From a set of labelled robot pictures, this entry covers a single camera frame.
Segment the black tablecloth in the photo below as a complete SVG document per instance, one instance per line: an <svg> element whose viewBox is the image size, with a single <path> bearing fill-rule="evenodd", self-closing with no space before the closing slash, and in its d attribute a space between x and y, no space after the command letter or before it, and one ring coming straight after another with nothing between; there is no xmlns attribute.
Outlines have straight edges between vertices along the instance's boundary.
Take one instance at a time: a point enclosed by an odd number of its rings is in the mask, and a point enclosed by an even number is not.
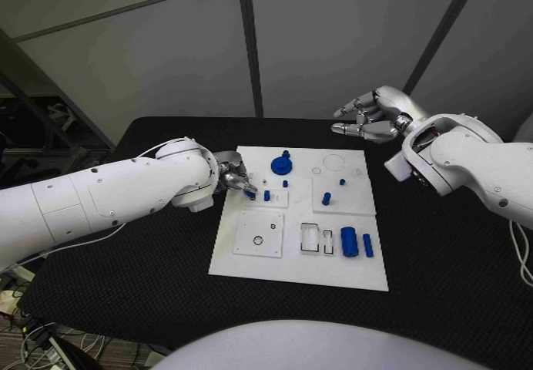
<svg viewBox="0 0 533 370"><path fill-rule="evenodd" d="M394 181L383 162L400 141L377 146L331 133L330 125L147 117L128 128L112 161L181 136L213 152L237 145L364 150L389 292L207 275L219 194L200 213L168 206L108 240L50 255L21 308L88 332L165 346L252 321L335 321L413 338L492 368L533 368L533 290L517 274L507 221L468 189L441 198L415 179Z"/></svg>

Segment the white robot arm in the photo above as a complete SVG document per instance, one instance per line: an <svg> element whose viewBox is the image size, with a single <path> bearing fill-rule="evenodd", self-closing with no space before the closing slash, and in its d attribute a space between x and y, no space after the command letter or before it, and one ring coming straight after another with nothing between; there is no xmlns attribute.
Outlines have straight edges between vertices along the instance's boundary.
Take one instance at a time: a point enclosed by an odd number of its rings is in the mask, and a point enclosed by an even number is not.
<svg viewBox="0 0 533 370"><path fill-rule="evenodd" d="M503 143L477 117L431 116L389 86L348 102L334 117L351 111L356 123L334 123L334 132L376 143L405 136L384 163L397 181L413 174L441 196L468 187L490 211L533 229L533 143Z"/></svg>
<svg viewBox="0 0 533 370"><path fill-rule="evenodd" d="M212 194L227 187L256 192L240 155L213 154L183 138L165 143L155 159L140 156L0 190L0 271L57 244L157 212L168 202L204 210Z"/></svg>

